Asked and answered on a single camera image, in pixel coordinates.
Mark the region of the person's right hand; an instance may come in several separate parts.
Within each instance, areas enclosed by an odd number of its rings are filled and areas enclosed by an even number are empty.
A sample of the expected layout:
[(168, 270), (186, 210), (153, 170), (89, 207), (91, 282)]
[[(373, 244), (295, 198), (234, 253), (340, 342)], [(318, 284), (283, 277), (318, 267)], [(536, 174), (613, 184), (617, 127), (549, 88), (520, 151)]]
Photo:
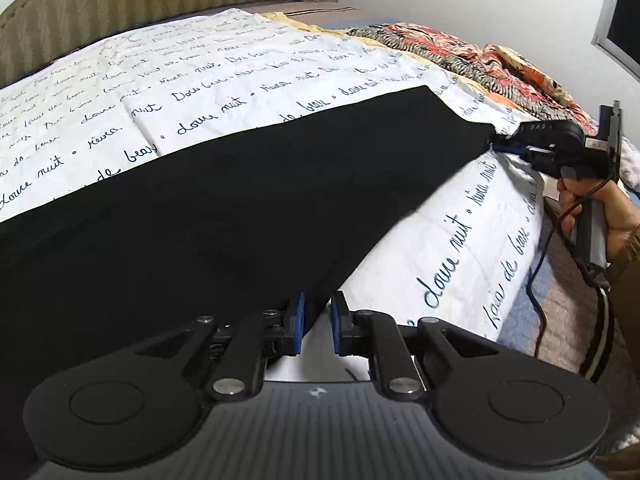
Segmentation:
[(639, 208), (613, 181), (597, 179), (572, 180), (563, 178), (556, 184), (559, 192), (559, 203), (562, 214), (565, 214), (579, 197), (587, 195), (593, 188), (602, 184), (593, 194), (595, 200), (604, 205), (605, 218), (608, 222), (608, 238), (606, 239), (606, 255), (612, 262), (617, 254), (631, 241), (639, 229)]

